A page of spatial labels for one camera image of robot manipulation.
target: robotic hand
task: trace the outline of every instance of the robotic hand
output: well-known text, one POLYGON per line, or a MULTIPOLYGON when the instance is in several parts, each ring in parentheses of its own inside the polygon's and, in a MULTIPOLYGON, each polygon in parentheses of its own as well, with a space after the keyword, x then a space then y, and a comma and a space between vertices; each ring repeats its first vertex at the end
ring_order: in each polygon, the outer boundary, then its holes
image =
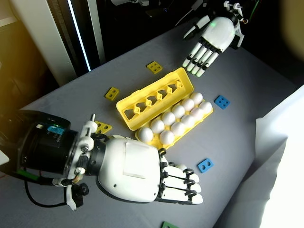
POLYGON ((184 39, 194 37, 207 23, 209 23, 194 49, 183 62, 183 67, 187 71, 201 77, 207 68, 216 60, 216 58, 224 52, 234 41, 236 47, 240 47, 244 35, 241 33, 240 21, 243 20, 243 13, 239 3, 234 5, 229 4, 229 1, 224 2, 228 16, 215 17, 210 21, 208 15, 200 19, 184 36, 184 39))
POLYGON ((68 205, 76 210, 83 205, 88 186, 77 183, 84 175, 96 176, 101 191, 122 201, 203 202, 199 177, 192 169, 168 162, 165 149, 158 151, 119 135, 93 133, 97 130, 94 120, 95 114, 77 137, 77 132, 69 129, 69 121, 53 115, 21 110, 0 116, 0 171, 24 180, 29 199, 47 208, 68 205), (63 176, 35 176, 26 168, 63 176), (29 193, 28 182, 63 187, 65 202, 37 203, 29 193))

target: yellow egg carton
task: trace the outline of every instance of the yellow egg carton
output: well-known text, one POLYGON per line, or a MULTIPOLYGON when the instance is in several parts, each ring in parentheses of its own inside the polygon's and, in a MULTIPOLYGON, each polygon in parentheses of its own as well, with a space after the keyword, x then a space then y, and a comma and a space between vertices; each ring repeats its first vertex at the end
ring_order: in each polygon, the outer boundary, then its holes
MULTIPOLYGON (((164 112, 169 112, 173 105, 181 103, 182 99, 190 97, 193 92, 193 85, 188 78, 184 68, 179 68, 160 80, 148 85, 147 87, 138 90, 119 101, 116 108, 125 120, 128 127, 136 131, 141 127, 150 127, 150 123, 154 119, 161 119, 164 112)), ((201 123, 211 113, 205 114, 203 118, 196 121, 194 126, 187 128, 182 136, 175 136, 172 144, 163 145, 160 142, 159 134, 153 134, 153 139, 149 145, 157 149, 173 146, 181 137, 187 134, 196 125, 201 123)), ((165 126, 165 130, 170 130, 170 126, 165 126)))

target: egg carton lid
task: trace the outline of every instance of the egg carton lid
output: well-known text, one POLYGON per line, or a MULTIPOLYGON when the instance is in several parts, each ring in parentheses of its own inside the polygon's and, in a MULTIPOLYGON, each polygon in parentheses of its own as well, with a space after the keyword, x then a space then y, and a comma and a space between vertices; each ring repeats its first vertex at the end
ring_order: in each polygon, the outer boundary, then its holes
POLYGON ((185 69, 181 67, 120 100, 116 108, 130 130, 136 131, 193 90, 185 69))

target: blue label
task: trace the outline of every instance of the blue label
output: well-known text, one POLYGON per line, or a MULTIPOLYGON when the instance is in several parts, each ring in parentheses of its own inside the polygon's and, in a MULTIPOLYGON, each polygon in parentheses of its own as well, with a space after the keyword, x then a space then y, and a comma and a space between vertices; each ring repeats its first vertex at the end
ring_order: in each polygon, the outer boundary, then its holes
POLYGON ((64 129, 60 128, 60 127, 55 127, 55 126, 50 126, 48 127, 47 129, 49 132, 52 132, 52 133, 56 133, 56 134, 60 134, 62 135, 63 132, 65 132, 64 129))

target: table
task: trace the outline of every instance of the table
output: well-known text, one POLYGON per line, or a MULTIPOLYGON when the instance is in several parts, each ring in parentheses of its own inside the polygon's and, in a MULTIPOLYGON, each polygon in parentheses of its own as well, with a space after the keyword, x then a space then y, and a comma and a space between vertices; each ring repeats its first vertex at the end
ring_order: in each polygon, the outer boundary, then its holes
MULTIPOLYGON (((191 23, 183 24, 106 63, 26 109, 58 115, 71 121, 73 130, 96 113, 96 120, 110 124, 110 134, 134 138, 116 110, 116 102, 179 68, 197 39, 184 41, 191 23), (163 70, 153 75, 146 65, 157 61, 163 70), (110 87, 119 89, 115 102, 104 98, 110 87)), ((204 203, 178 205, 153 202, 133 204, 103 194, 94 177, 84 181, 90 193, 77 212, 68 206, 44 209, 27 198, 23 182, 0 180, 0 227, 158 228, 163 221, 180 228, 210 228, 217 221, 255 157, 255 119, 268 113, 295 86, 244 49, 228 49, 201 77, 189 75, 195 91, 211 101, 214 113, 168 150, 167 159, 193 168, 200 178, 204 203), (226 110, 213 100, 225 96, 226 110), (202 174, 196 167, 210 158, 214 167, 202 174)), ((33 197, 42 203, 63 201, 62 189, 30 184, 33 197)))

